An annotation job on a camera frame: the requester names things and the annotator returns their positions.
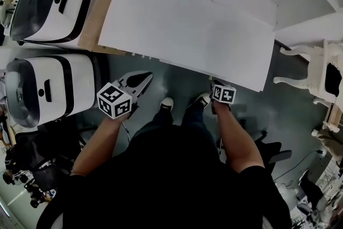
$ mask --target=white chair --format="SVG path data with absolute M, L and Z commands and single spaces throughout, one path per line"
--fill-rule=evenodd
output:
M 343 110 L 343 43 L 333 43 L 324 40 L 324 47 L 299 46 L 294 50 L 280 49 L 284 55 L 308 54 L 308 76 L 306 79 L 294 80 L 285 77 L 274 77 L 274 83 L 284 82 L 293 87 L 308 89 L 309 92 L 326 106 L 336 104 Z

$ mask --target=gray floor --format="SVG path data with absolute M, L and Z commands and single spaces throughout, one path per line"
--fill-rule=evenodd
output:
M 175 101 L 173 110 L 174 123 L 180 124 L 184 110 L 191 97 L 202 91 L 209 91 L 208 76 L 187 69 L 164 64 L 158 60 L 149 60 L 141 56 L 108 56 L 110 63 L 111 81 L 129 71 L 149 70 L 154 73 L 154 79 L 147 92 L 140 98 L 140 108 L 126 123 L 133 135 L 145 123 L 149 122 L 159 108 L 160 101 L 170 96 Z M 273 84 L 274 76 L 302 79 L 307 76 L 307 64 L 294 56 L 284 56 L 279 53 L 279 47 L 274 46 L 272 62 L 263 92 L 257 93 L 237 85 L 235 104 L 232 111 L 237 119 L 247 120 L 247 131 L 254 137 L 259 137 L 261 130 L 267 130 L 268 136 L 264 142 L 282 142 L 282 150 L 292 150 L 293 156 L 276 164 L 273 178 L 294 167 L 303 157 L 313 150 L 322 148 L 320 142 L 311 136 L 311 131 L 324 119 L 327 108 L 312 103 L 313 96 L 307 90 L 300 90 L 286 84 Z M 84 125 L 99 124 L 104 115 L 100 110 L 88 110 L 79 115 Z M 210 108 L 204 114 L 205 123 L 215 139 L 219 138 L 216 117 Z M 128 145 L 126 132 L 123 129 L 118 138 L 115 153 L 120 153 Z M 277 182 L 291 187 L 280 187 L 280 192 L 292 209 L 298 196 L 297 179 L 303 171 L 311 166 L 320 166 L 320 156 L 312 153 L 297 169 L 294 169 Z

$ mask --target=sneaker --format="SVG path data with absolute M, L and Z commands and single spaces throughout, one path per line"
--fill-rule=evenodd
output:
M 207 105 L 209 105 L 211 102 L 210 99 L 210 94 L 209 93 L 202 93 L 200 94 L 197 99 L 195 101 L 193 101 L 188 107 L 189 108 L 199 108 L 199 109 L 204 109 L 205 107 L 207 107 Z
M 167 111 L 171 112 L 173 110 L 173 107 L 174 107 L 173 99 L 172 98 L 165 98 L 161 102 L 160 111 L 167 110 Z
M 299 185 L 300 185 L 300 183 L 301 183 L 301 181 L 302 181 L 303 179 L 307 179 L 307 178 L 308 178 L 309 173 L 310 173 L 310 169 L 307 169 L 307 170 L 302 174 L 302 176 L 299 178 Z

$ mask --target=chair leg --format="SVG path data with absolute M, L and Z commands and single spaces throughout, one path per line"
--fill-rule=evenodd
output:
M 314 104 L 323 104 L 324 106 L 326 106 L 327 108 L 330 108 L 331 107 L 331 103 L 325 101 L 324 99 L 321 99 L 321 98 L 315 98 L 313 99 L 313 103 Z
M 299 46 L 294 50 L 286 50 L 285 48 L 280 48 L 280 53 L 284 55 L 301 55 L 301 54 L 308 54 L 308 55 L 313 55 L 315 53 L 315 50 L 311 47 L 308 46 Z
M 307 79 L 295 80 L 295 79 L 290 79 L 290 78 L 286 78 L 286 77 L 274 77 L 273 82 L 275 84 L 283 82 L 283 83 L 287 83 L 288 85 L 299 88 L 299 89 L 308 89 Z

